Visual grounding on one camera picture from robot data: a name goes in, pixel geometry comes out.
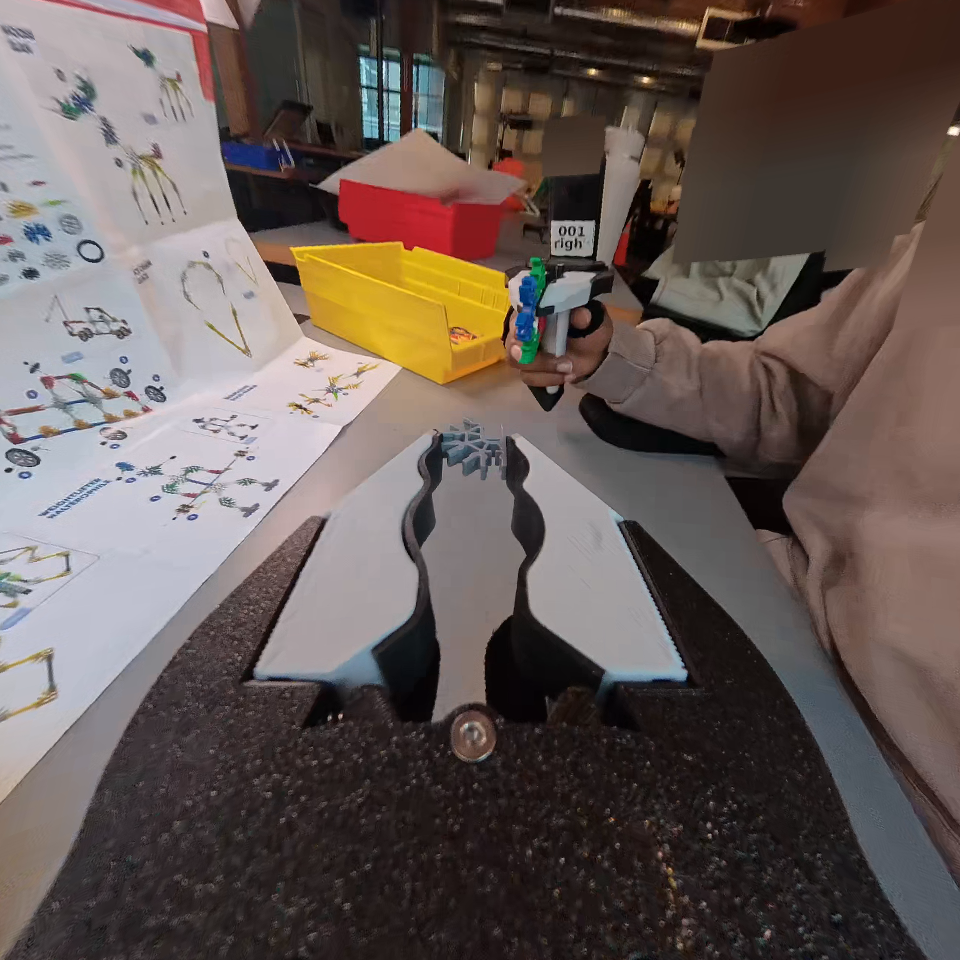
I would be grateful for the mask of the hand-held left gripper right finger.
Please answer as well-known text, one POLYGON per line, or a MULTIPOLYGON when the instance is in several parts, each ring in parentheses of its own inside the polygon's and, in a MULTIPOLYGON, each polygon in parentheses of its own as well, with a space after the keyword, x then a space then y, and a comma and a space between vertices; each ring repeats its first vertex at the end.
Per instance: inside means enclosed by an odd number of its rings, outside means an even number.
POLYGON ((689 695, 691 668, 638 526, 522 436, 506 439, 503 477, 522 558, 510 616, 487 643, 488 705, 546 710, 580 690, 617 710, 628 694, 689 695))

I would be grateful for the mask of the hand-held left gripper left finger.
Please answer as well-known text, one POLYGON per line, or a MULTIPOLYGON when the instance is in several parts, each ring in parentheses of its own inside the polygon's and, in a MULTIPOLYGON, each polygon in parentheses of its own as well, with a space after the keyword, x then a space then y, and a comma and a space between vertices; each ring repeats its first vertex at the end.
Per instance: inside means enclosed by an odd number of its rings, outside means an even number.
POLYGON ((440 436, 421 436, 323 522, 252 665, 264 683, 384 690, 430 714, 440 650, 423 546, 436 524, 440 436))

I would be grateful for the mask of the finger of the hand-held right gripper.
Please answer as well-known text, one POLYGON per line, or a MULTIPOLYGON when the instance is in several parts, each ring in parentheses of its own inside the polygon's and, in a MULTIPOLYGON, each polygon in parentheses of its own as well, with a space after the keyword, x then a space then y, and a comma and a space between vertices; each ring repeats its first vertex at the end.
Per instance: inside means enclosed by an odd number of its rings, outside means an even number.
POLYGON ((612 292, 611 270, 566 270, 547 279, 535 307, 536 316, 551 316, 586 306, 612 292))

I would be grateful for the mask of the grey toy connector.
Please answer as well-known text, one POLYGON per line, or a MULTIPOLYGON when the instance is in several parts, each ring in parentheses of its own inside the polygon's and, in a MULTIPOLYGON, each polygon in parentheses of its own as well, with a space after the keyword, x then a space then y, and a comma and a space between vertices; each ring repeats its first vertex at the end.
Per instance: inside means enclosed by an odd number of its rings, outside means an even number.
POLYGON ((478 421, 464 417, 440 432, 440 450, 446 465, 459 466, 463 476, 491 474, 507 476, 507 454, 502 437, 491 436, 478 421))

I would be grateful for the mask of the yellow parts bin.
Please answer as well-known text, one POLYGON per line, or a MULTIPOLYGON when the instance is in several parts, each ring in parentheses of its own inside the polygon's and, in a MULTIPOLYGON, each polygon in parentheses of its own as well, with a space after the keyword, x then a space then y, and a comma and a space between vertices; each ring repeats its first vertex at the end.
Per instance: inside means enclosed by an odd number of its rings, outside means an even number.
POLYGON ((505 357, 502 271, 401 243, 293 246, 315 327, 446 385, 505 357), (479 341, 452 347, 449 327, 479 341))

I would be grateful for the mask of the person's right forearm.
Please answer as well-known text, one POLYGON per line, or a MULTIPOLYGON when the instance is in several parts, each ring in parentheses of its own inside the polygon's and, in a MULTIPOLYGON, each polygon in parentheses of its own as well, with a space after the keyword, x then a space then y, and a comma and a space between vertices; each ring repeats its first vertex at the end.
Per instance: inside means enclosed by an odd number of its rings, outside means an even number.
POLYGON ((617 323, 582 389, 742 465, 800 465, 887 340, 924 226, 896 237, 884 264, 852 271, 752 341, 701 342, 666 318, 617 323))

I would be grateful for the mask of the grey desk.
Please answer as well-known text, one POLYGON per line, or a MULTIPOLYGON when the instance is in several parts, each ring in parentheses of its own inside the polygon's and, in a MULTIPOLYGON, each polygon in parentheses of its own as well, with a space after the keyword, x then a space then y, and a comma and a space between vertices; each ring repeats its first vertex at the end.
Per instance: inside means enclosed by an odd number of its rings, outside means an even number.
POLYGON ((958 958, 958 889, 730 490, 704 457, 596 438, 571 391, 549 414, 504 364, 448 386, 402 370, 2 801, 2 954, 39 908, 140 701, 190 634, 311 515, 431 427, 518 432, 654 539, 768 659, 817 739, 881 886, 929 958, 958 958))

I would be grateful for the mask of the person's right hand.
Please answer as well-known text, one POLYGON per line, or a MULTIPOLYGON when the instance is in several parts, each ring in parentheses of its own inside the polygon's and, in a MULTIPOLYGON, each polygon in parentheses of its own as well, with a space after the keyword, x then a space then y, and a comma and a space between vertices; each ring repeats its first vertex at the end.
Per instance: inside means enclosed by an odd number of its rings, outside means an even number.
POLYGON ((516 323, 509 318, 504 339, 508 365, 529 388, 558 394, 564 387, 592 376, 606 358, 613 338, 614 323, 604 304, 592 299, 571 311, 565 351, 552 354, 543 346, 530 363, 522 363, 522 344, 517 339, 516 323))

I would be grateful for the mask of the white water bottle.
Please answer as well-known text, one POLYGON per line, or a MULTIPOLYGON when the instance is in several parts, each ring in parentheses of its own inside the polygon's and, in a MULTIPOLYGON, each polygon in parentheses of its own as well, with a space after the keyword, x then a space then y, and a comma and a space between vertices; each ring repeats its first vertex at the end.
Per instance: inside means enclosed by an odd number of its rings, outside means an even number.
POLYGON ((614 258, 641 181, 644 136, 630 126, 605 129, 605 165, 596 259, 607 267, 614 258))

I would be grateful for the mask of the red storage bin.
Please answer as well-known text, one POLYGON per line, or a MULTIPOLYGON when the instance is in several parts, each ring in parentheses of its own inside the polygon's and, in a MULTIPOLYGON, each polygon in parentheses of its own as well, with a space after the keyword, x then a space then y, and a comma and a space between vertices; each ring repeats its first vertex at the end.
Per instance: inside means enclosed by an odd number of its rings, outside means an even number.
POLYGON ((474 261, 497 251, 505 198, 434 198, 343 180, 338 214, 350 236, 366 243, 400 243, 474 261))

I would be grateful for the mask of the blue parts bin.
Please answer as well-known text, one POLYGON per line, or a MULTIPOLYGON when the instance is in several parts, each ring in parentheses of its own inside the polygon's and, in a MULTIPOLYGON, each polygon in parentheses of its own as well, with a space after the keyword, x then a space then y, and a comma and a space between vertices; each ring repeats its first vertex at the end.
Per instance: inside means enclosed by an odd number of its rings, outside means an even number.
POLYGON ((279 173, 296 166, 290 150, 276 145, 224 140, 221 142, 221 152, 225 164, 247 167, 257 171, 279 173))

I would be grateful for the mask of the fold-out toy instruction sheet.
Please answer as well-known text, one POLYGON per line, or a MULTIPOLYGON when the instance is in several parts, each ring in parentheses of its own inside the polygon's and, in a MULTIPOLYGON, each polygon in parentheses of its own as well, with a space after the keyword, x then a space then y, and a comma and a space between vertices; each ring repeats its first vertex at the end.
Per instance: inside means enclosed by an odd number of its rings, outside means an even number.
POLYGON ((1 4, 2 799, 399 371, 304 336, 132 7, 1 4))

